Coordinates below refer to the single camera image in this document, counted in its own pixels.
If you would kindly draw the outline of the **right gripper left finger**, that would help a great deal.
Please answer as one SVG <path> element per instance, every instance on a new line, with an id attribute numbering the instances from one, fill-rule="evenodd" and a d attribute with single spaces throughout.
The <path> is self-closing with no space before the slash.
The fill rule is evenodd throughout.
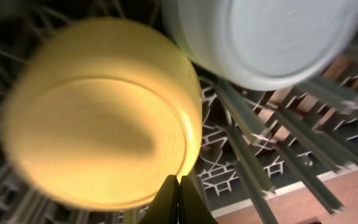
<path id="1" fill-rule="evenodd" d="M 177 224 L 178 191 L 177 177 L 168 175 L 138 224 Z"/>

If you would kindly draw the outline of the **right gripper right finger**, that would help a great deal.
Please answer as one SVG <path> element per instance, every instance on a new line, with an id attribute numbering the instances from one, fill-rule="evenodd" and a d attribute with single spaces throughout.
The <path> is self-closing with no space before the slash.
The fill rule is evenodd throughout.
<path id="1" fill-rule="evenodd" d="M 188 176 L 182 176 L 178 199 L 179 224 L 218 224 Z"/>

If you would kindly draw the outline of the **yellow bowl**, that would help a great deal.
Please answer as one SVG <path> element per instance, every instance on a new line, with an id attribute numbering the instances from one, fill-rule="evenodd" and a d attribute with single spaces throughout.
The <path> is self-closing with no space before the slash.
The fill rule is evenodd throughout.
<path id="1" fill-rule="evenodd" d="M 61 28 L 6 98 L 2 149 L 31 186 L 66 205 L 151 202 L 201 148 L 201 87 L 191 62 L 140 22 L 94 17 Z"/>

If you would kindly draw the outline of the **blue cup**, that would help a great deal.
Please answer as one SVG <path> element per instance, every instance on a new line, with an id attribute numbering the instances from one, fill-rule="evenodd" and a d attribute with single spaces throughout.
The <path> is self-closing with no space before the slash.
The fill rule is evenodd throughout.
<path id="1" fill-rule="evenodd" d="M 358 31 L 358 0 L 163 0 L 165 29 L 203 69 L 251 90 L 322 72 Z"/>

